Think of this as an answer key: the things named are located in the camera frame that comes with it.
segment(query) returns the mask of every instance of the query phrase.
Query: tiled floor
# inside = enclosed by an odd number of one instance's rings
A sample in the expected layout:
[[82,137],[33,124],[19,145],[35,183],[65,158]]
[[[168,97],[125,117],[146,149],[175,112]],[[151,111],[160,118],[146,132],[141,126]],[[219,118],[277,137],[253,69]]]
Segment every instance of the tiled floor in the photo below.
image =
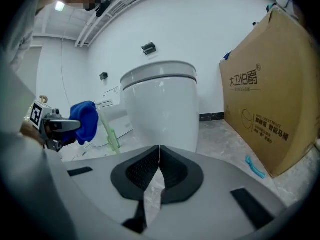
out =
[[[120,152],[142,148],[142,144],[135,137],[133,131],[119,138]],[[272,179],[258,157],[253,153],[247,143],[224,120],[201,122],[197,153],[226,161],[243,170],[274,192],[287,206],[303,199],[312,186],[320,169],[320,153],[316,148],[312,149],[294,167]],[[76,161],[100,158],[115,155],[109,145],[93,147],[89,145],[84,155],[72,154],[72,148],[62,154],[63,161]],[[261,179],[254,174],[246,164],[246,156],[250,156],[255,167],[266,174]],[[150,186],[145,192],[144,205],[148,224],[157,216],[160,209],[161,191],[164,189],[164,179],[160,171],[154,176]]]

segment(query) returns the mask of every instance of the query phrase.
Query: toilet lid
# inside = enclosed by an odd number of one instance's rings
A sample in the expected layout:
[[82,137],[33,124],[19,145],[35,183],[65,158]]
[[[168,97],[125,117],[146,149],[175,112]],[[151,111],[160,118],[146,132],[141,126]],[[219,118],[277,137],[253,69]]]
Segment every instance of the toilet lid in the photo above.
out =
[[137,67],[126,73],[120,80],[123,90],[135,84],[158,78],[181,77],[197,82],[194,66],[182,61],[160,61]]

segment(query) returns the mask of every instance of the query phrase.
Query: cardboard box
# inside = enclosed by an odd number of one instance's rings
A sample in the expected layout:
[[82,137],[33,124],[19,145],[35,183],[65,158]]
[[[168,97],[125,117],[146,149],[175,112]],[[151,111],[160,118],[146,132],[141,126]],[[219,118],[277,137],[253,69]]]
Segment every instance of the cardboard box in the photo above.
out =
[[220,62],[224,119],[276,177],[313,146],[320,127],[320,58],[307,31],[274,8]]

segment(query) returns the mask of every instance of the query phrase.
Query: black baseboard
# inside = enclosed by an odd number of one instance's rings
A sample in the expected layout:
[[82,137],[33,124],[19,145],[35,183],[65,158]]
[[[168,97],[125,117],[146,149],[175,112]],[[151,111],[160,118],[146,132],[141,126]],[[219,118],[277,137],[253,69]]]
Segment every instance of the black baseboard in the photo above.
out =
[[200,114],[199,115],[200,122],[223,120],[224,118],[225,118],[225,113],[224,112]]

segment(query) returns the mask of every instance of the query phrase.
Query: white pipe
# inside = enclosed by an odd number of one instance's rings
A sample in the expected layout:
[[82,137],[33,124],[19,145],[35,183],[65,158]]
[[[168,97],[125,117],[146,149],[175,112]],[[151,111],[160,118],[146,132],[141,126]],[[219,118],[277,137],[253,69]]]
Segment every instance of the white pipe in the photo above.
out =
[[90,41],[88,47],[96,40],[96,38],[100,35],[100,33],[109,25],[111,22],[113,22],[117,17],[125,13],[127,10],[129,10],[132,6],[134,6],[137,3],[140,3],[143,0],[136,0],[135,2],[129,4],[127,7],[125,7],[123,10],[121,10],[117,15],[113,16],[112,19],[110,19],[99,31],[98,33],[93,37],[93,39]]
[[112,3],[109,8],[101,15],[101,17],[99,17],[95,23],[92,25],[92,27],[89,29],[89,31],[86,33],[84,39],[82,40],[81,44],[80,44],[80,47],[83,47],[85,42],[87,41],[88,37],[90,36],[90,34],[92,33],[92,31],[95,29],[95,27],[99,24],[99,22],[106,16],[108,15],[109,11],[115,6],[117,5],[117,3]]
[[110,18],[113,18],[113,16],[111,14],[109,14],[109,13],[107,13],[106,15],[108,15]]
[[[33,37],[45,37],[45,38],[61,38],[61,39],[64,37],[63,35],[59,35],[59,34],[42,34],[42,33],[33,33],[32,36]],[[76,41],[75,38],[69,37],[69,36],[65,36],[64,39]]]
[[84,28],[82,29],[78,39],[76,40],[74,47],[78,47],[78,44],[80,43],[82,37],[84,36],[85,32],[87,31],[88,27],[90,26],[90,24],[92,23],[92,21],[94,20],[94,18],[96,18],[96,11],[93,12],[93,14],[91,15],[90,19],[88,20],[88,22],[85,24]]

